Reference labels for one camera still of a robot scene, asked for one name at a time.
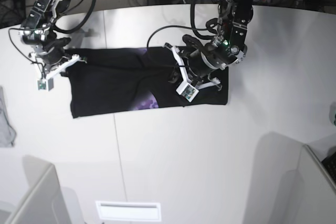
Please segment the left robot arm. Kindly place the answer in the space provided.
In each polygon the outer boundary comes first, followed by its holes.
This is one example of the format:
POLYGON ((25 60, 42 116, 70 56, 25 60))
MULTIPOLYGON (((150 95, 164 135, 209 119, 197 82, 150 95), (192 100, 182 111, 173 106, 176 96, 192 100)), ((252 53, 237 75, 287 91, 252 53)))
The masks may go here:
POLYGON ((209 35, 201 35, 195 25, 195 6, 198 0, 191 1, 190 20, 194 33, 184 35, 187 49, 178 52, 176 67, 170 83, 191 84, 196 89, 209 86, 222 87, 215 72, 240 63, 246 56, 245 39, 248 24, 254 14, 254 0, 218 0, 218 16, 206 23, 209 35))

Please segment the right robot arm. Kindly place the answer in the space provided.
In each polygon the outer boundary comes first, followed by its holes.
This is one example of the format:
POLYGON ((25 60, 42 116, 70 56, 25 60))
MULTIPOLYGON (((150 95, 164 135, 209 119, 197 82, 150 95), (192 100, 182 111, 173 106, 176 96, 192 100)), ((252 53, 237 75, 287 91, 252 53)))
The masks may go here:
POLYGON ((65 53, 65 46, 71 39, 58 38, 56 33, 70 35, 78 31, 86 23, 96 4, 96 0, 92 0, 84 19, 74 28, 64 30, 56 22, 69 12, 70 2, 71 0, 35 0, 20 26, 21 40, 34 50, 30 60, 38 66, 42 78, 71 59, 65 53))

